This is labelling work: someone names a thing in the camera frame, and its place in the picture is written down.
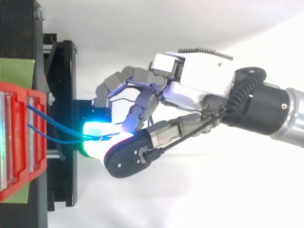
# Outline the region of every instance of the silver metal cylinder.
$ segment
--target silver metal cylinder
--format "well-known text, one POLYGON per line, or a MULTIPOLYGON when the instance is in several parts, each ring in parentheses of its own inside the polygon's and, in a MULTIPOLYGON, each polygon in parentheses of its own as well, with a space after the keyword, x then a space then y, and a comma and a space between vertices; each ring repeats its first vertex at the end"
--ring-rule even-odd
POLYGON ((304 147, 304 92, 286 89, 290 105, 281 128, 270 137, 292 145, 304 147))
POLYGON ((59 152, 58 150, 47 150, 47 158, 48 159, 59 159, 59 152))

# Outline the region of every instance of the black cable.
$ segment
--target black cable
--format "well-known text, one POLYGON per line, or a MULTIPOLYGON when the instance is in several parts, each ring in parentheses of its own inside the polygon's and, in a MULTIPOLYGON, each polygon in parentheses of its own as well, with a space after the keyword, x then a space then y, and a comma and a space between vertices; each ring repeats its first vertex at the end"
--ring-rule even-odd
POLYGON ((189 134, 185 135, 184 137, 180 138, 179 140, 176 140, 175 142, 173 142, 173 143, 171 143, 171 144, 169 144, 169 145, 167 145, 167 146, 165 146, 163 148, 160 148, 159 150, 161 150, 162 153, 164 153, 166 150, 171 149, 173 146, 176 146, 177 144, 185 141, 188 138, 191 138, 195 134, 201 132, 204 128, 208 127, 210 124, 214 123, 218 119, 221 119, 221 118, 223 118, 223 117, 225 117, 227 115, 228 115, 227 113, 223 113, 223 114, 220 114, 218 116, 213 117, 211 120, 205 122, 202 126, 200 126, 199 128, 197 128, 196 130, 190 132, 189 134))
POLYGON ((154 125, 154 120, 152 118, 152 115, 150 116, 149 120, 150 120, 151 125, 154 125))
POLYGON ((129 102, 135 103, 135 101, 129 100, 127 98, 119 98, 119 99, 113 100, 112 102, 121 101, 121 100, 126 100, 126 101, 129 101, 129 102))
POLYGON ((245 74, 250 74, 250 71, 254 71, 251 76, 241 81, 240 85, 232 90, 226 104, 226 113, 234 113, 242 102, 248 98, 248 96, 261 85, 266 79, 266 71, 258 67, 246 67, 236 71, 245 74))

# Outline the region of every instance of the red plastic crate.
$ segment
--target red plastic crate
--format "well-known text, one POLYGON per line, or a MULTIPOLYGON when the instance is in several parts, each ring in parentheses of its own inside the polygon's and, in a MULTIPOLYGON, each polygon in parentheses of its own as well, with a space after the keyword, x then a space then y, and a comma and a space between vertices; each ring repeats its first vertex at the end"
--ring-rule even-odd
MULTIPOLYGON (((10 128, 5 129, 5 153, 7 168, 7 187, 0 191, 0 202, 10 197, 20 190, 27 182, 40 175, 47 167, 47 142, 42 136, 35 134, 35 141, 38 143, 35 153, 35 169, 29 173, 29 152, 28 152, 28 126, 27 126, 27 103, 28 96, 35 98, 35 107, 46 113, 47 97, 45 94, 27 90, 14 84, 0 82, 0 92, 4 92, 6 99, 4 102, 6 126, 10 123, 10 128), (11 129, 11 138, 7 134, 11 129)), ((46 133, 46 121, 40 117, 35 118, 35 127, 46 133)))

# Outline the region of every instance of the black frame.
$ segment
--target black frame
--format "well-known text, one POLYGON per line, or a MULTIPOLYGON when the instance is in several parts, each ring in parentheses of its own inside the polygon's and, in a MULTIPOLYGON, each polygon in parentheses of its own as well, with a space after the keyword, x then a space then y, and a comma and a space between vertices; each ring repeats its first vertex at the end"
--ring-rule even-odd
MULTIPOLYGON (((55 97, 47 114, 62 125, 75 129, 76 60, 75 45, 70 40, 54 43, 49 53, 44 54, 47 83, 55 97)), ((72 136, 57 131, 48 124, 47 134, 61 140, 75 140, 72 136)), ((59 158, 47 160, 48 211, 54 211, 54 202, 66 202, 66 207, 77 203, 77 148, 75 145, 60 145, 51 141, 47 148, 58 151, 59 158)))

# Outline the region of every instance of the white background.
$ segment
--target white background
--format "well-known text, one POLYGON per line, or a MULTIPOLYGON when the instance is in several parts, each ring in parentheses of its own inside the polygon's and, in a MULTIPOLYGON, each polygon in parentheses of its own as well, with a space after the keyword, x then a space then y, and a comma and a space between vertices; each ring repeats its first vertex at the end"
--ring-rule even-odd
MULTIPOLYGON (((302 0, 41 0, 44 32, 78 48, 78 98, 107 76, 146 68, 156 53, 203 46, 262 67, 267 82, 304 91, 302 0)), ((134 99, 129 90, 121 96, 134 99)), ((131 104, 114 104, 124 120, 131 104)), ((184 114, 158 107, 155 121, 184 114)), ((126 179, 78 157, 78 203, 56 204, 50 228, 302 228, 304 151, 220 126, 191 138, 126 179)))

